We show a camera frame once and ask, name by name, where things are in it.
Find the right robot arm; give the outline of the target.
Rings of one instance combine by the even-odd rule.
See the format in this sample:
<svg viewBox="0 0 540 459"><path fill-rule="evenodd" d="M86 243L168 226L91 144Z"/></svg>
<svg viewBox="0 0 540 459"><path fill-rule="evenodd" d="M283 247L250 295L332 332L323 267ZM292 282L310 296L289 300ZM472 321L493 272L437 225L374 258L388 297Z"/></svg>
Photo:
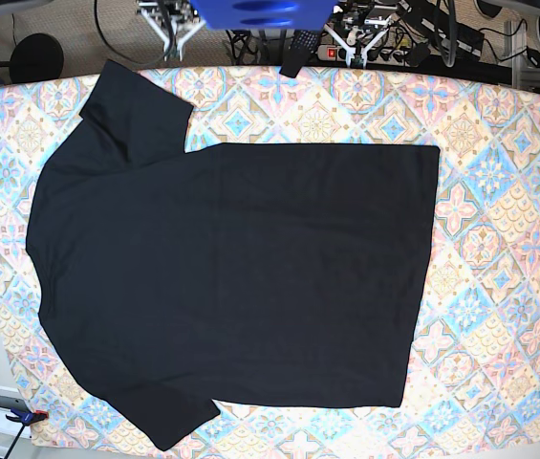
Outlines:
<svg viewBox="0 0 540 459"><path fill-rule="evenodd" d="M141 15L163 42L163 59L184 59L185 44L205 26L204 19L190 1L138 1Z"/></svg>

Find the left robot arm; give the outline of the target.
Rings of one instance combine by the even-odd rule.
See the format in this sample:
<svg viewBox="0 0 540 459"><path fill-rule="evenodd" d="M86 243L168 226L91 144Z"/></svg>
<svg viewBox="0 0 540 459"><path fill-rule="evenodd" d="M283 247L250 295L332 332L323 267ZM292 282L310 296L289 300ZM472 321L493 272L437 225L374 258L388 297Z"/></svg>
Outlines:
<svg viewBox="0 0 540 459"><path fill-rule="evenodd" d="M397 22L399 1L338 1L321 34L317 57L365 68L375 60Z"/></svg>

